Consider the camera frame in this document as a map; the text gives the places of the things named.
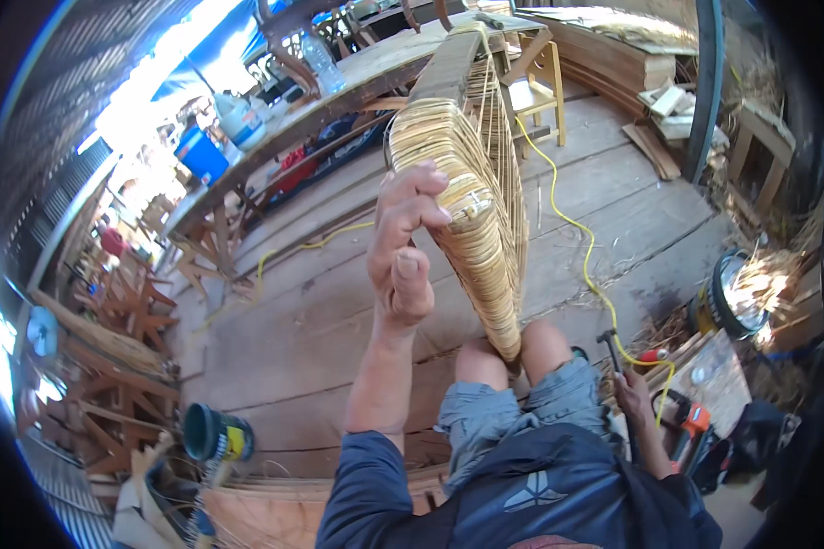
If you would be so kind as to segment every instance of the fingernail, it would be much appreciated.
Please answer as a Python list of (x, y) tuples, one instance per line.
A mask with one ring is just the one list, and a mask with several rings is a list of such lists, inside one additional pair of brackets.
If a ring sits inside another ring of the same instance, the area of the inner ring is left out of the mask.
[(411, 279), (418, 274), (418, 261), (401, 251), (397, 254), (397, 270), (403, 278)]

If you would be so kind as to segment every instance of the blue cooler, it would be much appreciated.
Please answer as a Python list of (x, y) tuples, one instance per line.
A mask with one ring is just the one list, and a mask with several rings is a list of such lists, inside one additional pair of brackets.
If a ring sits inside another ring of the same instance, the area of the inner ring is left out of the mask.
[(180, 140), (174, 156), (208, 187), (229, 167), (229, 161), (198, 127), (189, 130)]

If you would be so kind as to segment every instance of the white container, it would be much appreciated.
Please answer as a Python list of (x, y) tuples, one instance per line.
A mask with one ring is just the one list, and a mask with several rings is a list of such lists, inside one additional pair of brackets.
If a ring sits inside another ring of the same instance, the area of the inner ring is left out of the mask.
[(213, 96), (213, 104), (220, 127), (235, 147), (247, 152), (265, 137), (265, 124), (248, 101), (218, 93)]

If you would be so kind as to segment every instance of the gray shorts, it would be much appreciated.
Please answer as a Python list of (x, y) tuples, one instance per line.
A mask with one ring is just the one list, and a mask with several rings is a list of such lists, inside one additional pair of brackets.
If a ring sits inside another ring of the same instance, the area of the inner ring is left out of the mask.
[(449, 435), (451, 444), (445, 494), (463, 486), (472, 469), (502, 440), (541, 425), (574, 423), (621, 448), (621, 437), (608, 427), (609, 410), (598, 398), (600, 380), (597, 368), (576, 357), (541, 379), (521, 409), (511, 389), (498, 392), (466, 381), (451, 384), (434, 426)]

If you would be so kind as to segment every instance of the hammer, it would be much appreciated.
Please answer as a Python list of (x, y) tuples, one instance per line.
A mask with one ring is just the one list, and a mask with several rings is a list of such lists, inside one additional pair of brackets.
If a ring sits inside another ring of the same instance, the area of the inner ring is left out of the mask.
[[(604, 334), (599, 335), (595, 338), (595, 342), (598, 344), (607, 344), (607, 349), (609, 349), (611, 352), (613, 370), (619, 375), (623, 375), (623, 368), (619, 365), (619, 361), (617, 360), (617, 352), (615, 347), (613, 346), (613, 337), (615, 335), (617, 335), (617, 331), (614, 328), (605, 330)], [(634, 465), (637, 465), (639, 457), (638, 439), (634, 435), (634, 428), (632, 427), (632, 423), (628, 421), (628, 418), (626, 418), (626, 429), (628, 430), (629, 434), (629, 451), (632, 454), (632, 463)]]

